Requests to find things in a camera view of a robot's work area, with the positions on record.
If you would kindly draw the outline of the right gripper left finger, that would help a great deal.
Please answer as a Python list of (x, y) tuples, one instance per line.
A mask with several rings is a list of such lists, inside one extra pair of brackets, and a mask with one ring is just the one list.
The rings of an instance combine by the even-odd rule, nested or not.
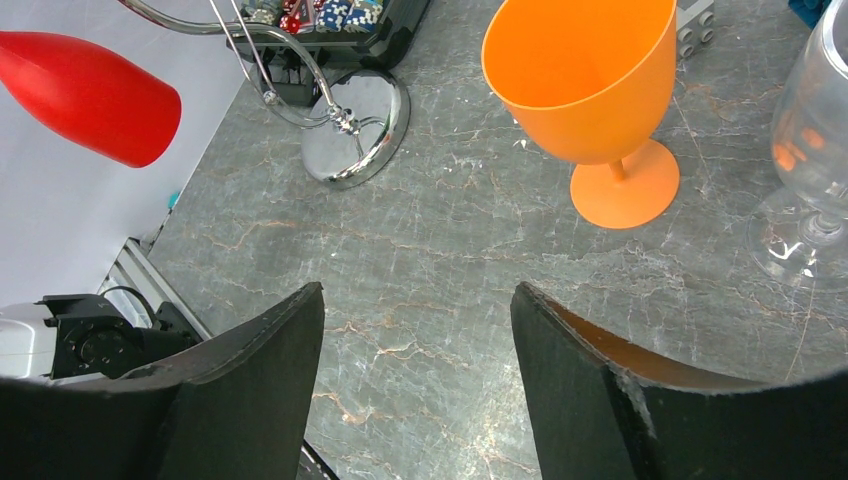
[(1, 383), (5, 479), (294, 479), (322, 286), (117, 379)]

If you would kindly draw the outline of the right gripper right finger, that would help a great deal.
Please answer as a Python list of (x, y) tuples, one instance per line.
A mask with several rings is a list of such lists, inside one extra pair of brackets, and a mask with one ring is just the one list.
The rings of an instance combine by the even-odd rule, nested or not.
[(763, 383), (699, 369), (530, 283), (513, 341), (546, 479), (843, 479), (847, 372)]

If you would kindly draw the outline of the orange plastic wine glass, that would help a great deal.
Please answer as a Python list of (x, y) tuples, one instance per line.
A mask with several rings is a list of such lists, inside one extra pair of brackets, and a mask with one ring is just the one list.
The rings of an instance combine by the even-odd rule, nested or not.
[(660, 216), (680, 183), (653, 139), (676, 73), (672, 1), (504, 2), (484, 36), (490, 89), (529, 138), (574, 170), (588, 222), (630, 229)]

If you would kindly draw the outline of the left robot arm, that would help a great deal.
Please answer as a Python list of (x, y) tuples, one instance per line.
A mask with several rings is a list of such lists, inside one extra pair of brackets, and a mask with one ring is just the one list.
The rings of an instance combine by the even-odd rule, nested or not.
[(99, 375), (117, 379), (203, 341), (172, 302), (154, 310), (136, 289), (148, 324), (136, 326), (105, 293), (48, 295), (1, 309), (1, 376), (40, 382)]

